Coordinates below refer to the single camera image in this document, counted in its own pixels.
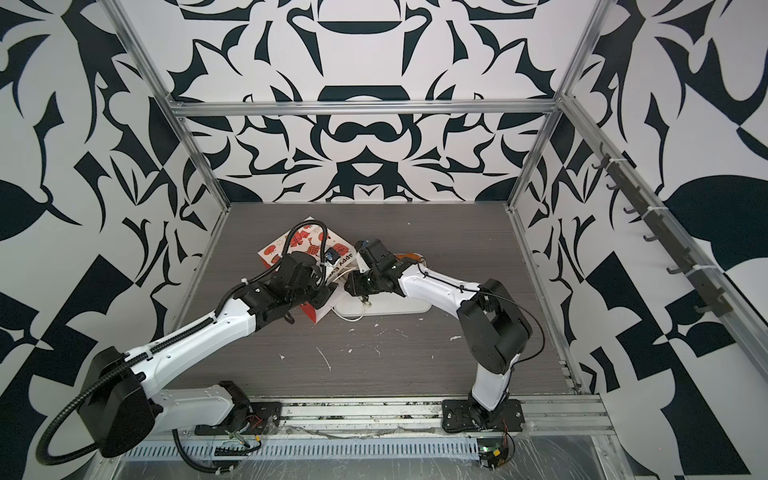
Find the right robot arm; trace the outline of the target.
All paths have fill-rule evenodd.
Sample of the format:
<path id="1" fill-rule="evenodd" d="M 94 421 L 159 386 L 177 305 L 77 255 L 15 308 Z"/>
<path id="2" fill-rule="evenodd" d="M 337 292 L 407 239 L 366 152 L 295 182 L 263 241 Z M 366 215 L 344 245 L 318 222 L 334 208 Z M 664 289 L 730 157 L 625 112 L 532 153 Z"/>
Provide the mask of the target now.
<path id="1" fill-rule="evenodd" d="M 355 244 L 361 269 L 350 274 L 345 290 L 353 297 L 393 293 L 452 315 L 478 364 L 470 399 L 495 412 L 508 397 L 513 367 L 531 338 L 532 327 L 503 284 L 461 281 L 433 271 L 414 258 L 397 256 L 378 240 Z"/>

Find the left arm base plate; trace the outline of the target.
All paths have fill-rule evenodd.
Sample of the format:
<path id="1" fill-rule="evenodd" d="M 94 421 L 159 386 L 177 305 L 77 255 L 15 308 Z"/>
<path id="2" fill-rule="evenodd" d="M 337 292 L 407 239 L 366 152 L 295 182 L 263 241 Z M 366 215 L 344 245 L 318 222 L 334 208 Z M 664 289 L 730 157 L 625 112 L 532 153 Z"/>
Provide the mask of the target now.
<path id="1" fill-rule="evenodd" d="M 280 426 L 283 404 L 277 401 L 251 402 L 249 407 L 236 405 L 218 425 L 197 425 L 197 436 L 216 436 L 239 433 L 260 435 Z"/>

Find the aluminium cage frame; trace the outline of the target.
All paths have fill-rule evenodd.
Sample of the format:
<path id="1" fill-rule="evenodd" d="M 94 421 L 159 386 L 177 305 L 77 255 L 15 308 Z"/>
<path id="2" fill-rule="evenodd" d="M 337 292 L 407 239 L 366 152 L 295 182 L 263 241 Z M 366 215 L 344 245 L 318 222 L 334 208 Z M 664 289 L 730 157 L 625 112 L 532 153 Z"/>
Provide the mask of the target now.
<path id="1" fill-rule="evenodd" d="M 670 422 L 767 405 L 763 1 L 108 1 L 215 192 L 449 277 L 495 279 L 580 388 Z M 624 209 L 627 159 L 717 268 L 703 301 Z"/>

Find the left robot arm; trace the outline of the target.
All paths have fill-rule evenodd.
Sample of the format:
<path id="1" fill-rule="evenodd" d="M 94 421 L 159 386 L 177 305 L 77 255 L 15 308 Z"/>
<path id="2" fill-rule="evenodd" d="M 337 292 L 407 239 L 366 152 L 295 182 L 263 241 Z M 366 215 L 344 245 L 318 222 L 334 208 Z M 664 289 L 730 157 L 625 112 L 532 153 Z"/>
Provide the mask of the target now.
<path id="1" fill-rule="evenodd" d="M 332 249 L 320 258 L 289 253 L 232 287 L 211 313 L 180 330 L 125 353 L 114 347 L 99 352 L 86 375 L 93 391 L 76 409 L 97 450 L 116 457 L 154 432 L 242 424 L 248 402 L 233 383 L 184 391 L 169 384 L 228 344 L 289 320 L 291 309 L 324 305 L 335 290 L 328 279 L 339 262 Z"/>

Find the small circuit board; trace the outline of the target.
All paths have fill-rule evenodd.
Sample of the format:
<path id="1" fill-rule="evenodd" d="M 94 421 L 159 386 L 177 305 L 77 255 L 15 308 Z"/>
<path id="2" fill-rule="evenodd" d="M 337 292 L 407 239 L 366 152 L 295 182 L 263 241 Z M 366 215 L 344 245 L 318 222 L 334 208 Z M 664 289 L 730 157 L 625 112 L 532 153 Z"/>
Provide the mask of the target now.
<path id="1" fill-rule="evenodd" d="M 478 459 L 482 468 L 496 470 L 511 461 L 515 454 L 516 444 L 513 437 L 478 440 Z"/>

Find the white plastic tray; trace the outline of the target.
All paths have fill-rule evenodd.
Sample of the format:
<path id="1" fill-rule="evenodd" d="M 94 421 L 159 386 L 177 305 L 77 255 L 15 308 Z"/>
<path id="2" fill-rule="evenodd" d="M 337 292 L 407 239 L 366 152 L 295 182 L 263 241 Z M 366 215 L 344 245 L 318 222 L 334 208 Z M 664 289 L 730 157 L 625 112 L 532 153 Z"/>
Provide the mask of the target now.
<path id="1" fill-rule="evenodd" d="M 371 263 L 366 263 L 362 259 L 362 255 L 357 254 L 352 263 L 339 270 L 329 280 L 342 288 L 352 272 L 359 270 L 366 272 L 370 267 Z M 344 321 L 357 322 L 366 316 L 423 314 L 430 308 L 431 306 L 424 301 L 409 300 L 395 293 L 380 293 L 365 298 L 352 298 L 346 291 L 342 291 L 342 299 L 333 307 L 333 312 Z"/>

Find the red white paper bag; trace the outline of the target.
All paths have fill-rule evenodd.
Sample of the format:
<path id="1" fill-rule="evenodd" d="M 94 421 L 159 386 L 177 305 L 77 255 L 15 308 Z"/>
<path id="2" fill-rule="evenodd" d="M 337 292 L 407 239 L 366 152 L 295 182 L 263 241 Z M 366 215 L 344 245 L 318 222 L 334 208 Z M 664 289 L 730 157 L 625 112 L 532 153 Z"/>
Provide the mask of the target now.
<path id="1" fill-rule="evenodd" d="M 344 290 L 343 283 L 346 280 L 346 275 L 358 269 L 356 261 L 357 252 L 351 243 L 332 230 L 328 230 L 328 234 L 325 234 L 320 226 L 312 224 L 300 227 L 290 239 L 286 237 L 286 234 L 283 234 L 259 250 L 258 256 L 265 267 L 272 266 L 278 262 L 285 245 L 288 245 L 289 253 L 303 252 L 312 256 L 316 261 L 321 260 L 322 255 L 329 248 L 335 250 L 340 256 L 326 270 L 328 283 L 335 285 L 330 299 L 319 308 L 314 308 L 309 304 L 300 306 L 308 318 L 314 324 L 317 324 L 340 302 L 350 299 L 350 295 Z"/>

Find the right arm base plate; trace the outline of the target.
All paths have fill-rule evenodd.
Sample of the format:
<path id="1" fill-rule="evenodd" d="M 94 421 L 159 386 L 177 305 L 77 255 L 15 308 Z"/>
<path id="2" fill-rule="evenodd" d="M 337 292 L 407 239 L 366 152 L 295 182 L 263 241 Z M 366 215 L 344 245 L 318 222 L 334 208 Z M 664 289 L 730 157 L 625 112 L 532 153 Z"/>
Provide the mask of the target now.
<path id="1" fill-rule="evenodd" d="M 519 400 L 505 399 L 489 411 L 474 399 L 443 400 L 442 429 L 451 434 L 481 431 L 522 432 L 525 417 Z"/>

